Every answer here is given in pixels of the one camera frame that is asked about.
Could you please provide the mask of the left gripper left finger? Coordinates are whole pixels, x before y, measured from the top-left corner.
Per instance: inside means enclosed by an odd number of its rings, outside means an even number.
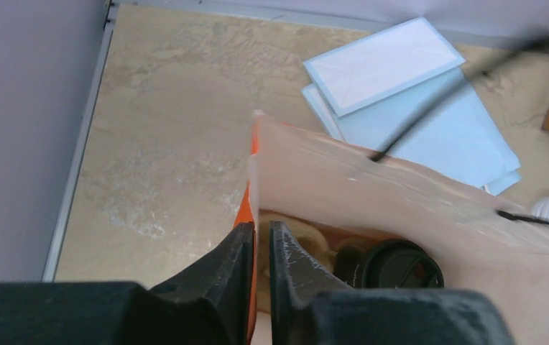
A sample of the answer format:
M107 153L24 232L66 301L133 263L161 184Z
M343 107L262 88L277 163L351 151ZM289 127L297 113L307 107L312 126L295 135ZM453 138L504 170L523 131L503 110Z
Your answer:
M175 276L137 282L0 283L0 344L245 344L253 223Z

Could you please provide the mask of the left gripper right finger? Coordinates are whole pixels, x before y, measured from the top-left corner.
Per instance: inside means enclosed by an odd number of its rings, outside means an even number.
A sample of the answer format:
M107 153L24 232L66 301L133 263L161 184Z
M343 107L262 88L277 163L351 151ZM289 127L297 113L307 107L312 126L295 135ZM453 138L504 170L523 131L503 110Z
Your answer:
M353 289L274 309L273 344L513 344L488 298L468 290Z

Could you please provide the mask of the black cup lid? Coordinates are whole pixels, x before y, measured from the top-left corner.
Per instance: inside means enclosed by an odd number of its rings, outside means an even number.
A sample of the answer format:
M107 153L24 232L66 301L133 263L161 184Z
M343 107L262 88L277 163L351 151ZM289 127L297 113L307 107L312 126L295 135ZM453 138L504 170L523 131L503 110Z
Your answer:
M357 288L443 288L437 262L408 240L388 239L372 248L359 265Z

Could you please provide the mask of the orange paper bag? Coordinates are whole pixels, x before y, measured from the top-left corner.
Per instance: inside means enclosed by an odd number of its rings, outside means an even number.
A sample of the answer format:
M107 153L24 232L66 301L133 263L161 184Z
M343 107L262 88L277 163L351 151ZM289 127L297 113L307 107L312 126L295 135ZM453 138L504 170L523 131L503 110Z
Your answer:
M539 34L484 60L438 92L374 152L254 115L248 186L238 221L260 211L320 224L333 242L408 240L443 272L442 288L480 293L503 317L513 344L549 344L549 221L430 168L390 156L421 122L486 73L525 51L549 50ZM272 317L252 316L253 344L272 342Z

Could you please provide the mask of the brown pulp cup carrier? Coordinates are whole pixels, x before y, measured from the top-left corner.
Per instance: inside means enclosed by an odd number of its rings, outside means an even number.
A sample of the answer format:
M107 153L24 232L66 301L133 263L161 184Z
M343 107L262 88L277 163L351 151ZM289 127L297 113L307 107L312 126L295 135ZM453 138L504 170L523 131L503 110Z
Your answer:
M351 287L333 274L333 253L316 227L263 213L257 227L257 310L302 310L319 295Z

